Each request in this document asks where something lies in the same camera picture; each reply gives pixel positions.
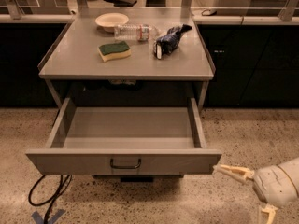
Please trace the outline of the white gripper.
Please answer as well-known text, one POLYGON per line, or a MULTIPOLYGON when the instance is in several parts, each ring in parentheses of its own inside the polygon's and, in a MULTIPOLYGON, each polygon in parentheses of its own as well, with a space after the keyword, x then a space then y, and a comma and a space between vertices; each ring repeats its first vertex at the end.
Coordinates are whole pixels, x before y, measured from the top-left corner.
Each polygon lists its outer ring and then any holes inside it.
POLYGON ((225 164, 214 165, 213 169, 242 184, 253 180, 258 198, 268 203, 259 207, 258 224, 273 224, 277 210, 299 198, 298 164, 272 165, 255 173, 247 167, 225 164))

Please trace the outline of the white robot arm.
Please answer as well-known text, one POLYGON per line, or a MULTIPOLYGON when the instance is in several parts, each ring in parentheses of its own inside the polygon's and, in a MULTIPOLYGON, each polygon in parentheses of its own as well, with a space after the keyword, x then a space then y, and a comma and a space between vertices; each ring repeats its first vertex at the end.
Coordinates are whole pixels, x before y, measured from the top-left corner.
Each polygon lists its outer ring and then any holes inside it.
POLYGON ((273 224, 277 210, 299 198, 299 158, 257 170, 224 164, 214 165, 213 169, 242 184, 252 182, 258 199, 264 203, 259 207, 258 224, 273 224))

